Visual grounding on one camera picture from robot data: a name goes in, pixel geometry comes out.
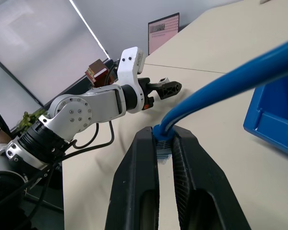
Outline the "blue plastic bin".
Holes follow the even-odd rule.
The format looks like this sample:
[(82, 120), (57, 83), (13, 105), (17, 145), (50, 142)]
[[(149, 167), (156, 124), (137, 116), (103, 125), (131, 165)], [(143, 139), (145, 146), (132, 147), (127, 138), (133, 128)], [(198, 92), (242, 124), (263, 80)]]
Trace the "blue plastic bin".
[(254, 90), (243, 127), (288, 154), (288, 76)]

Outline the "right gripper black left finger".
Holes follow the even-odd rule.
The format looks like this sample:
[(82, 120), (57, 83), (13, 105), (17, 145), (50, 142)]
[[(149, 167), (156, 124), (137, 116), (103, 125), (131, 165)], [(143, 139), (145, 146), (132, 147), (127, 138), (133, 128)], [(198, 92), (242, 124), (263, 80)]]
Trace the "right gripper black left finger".
[(155, 145), (150, 126), (135, 134), (113, 177), (105, 230), (158, 230)]

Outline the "green potted plant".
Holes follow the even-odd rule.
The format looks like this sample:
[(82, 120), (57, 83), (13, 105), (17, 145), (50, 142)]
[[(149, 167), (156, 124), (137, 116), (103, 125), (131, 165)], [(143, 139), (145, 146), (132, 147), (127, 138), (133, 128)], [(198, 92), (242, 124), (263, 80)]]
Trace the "green potted plant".
[(44, 109), (40, 109), (35, 111), (32, 114), (29, 114), (28, 112), (24, 112), (22, 120), (18, 124), (18, 131), (20, 133), (25, 132), (29, 127), (31, 127), (41, 115), (46, 115), (47, 111)]

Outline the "monitor with pink screen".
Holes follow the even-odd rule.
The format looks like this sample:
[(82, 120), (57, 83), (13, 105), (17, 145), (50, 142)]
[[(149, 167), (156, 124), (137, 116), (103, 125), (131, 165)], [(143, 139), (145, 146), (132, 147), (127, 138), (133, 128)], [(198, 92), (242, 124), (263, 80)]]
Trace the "monitor with pink screen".
[(148, 23), (148, 55), (179, 32), (180, 13), (175, 13)]

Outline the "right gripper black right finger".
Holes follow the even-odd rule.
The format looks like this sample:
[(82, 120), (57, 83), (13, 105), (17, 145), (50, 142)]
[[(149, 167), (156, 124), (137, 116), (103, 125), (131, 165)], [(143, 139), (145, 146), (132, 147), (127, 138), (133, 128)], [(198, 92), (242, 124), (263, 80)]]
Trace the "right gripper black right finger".
[(251, 230), (223, 170), (191, 131), (174, 127), (172, 165), (180, 230)]

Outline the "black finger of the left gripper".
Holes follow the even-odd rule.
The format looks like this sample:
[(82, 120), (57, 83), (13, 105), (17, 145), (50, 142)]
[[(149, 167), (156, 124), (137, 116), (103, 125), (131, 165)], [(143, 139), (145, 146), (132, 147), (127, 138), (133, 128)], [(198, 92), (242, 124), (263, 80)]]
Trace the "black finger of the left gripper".
[(177, 95), (182, 88), (182, 84), (177, 81), (170, 81), (158, 87), (157, 93), (161, 100)]

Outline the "silver and black robot torso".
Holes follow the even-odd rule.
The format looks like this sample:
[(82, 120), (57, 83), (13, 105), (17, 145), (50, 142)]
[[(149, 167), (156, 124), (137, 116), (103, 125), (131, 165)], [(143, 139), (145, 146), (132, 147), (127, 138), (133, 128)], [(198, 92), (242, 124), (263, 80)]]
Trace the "silver and black robot torso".
[[(0, 156), (0, 202), (25, 183), (25, 179), (15, 172), (9, 160)], [(25, 191), (21, 191), (4, 204), (0, 203), (0, 230), (15, 230), (26, 215), (20, 205)]]

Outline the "stack of red-brown books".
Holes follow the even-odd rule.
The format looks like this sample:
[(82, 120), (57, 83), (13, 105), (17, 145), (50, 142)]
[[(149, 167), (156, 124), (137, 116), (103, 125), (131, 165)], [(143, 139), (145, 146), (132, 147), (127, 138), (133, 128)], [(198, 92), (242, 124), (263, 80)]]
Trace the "stack of red-brown books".
[(106, 76), (113, 64), (112, 59), (106, 61), (98, 59), (89, 65), (85, 75), (90, 81), (90, 88), (98, 88), (105, 85)]

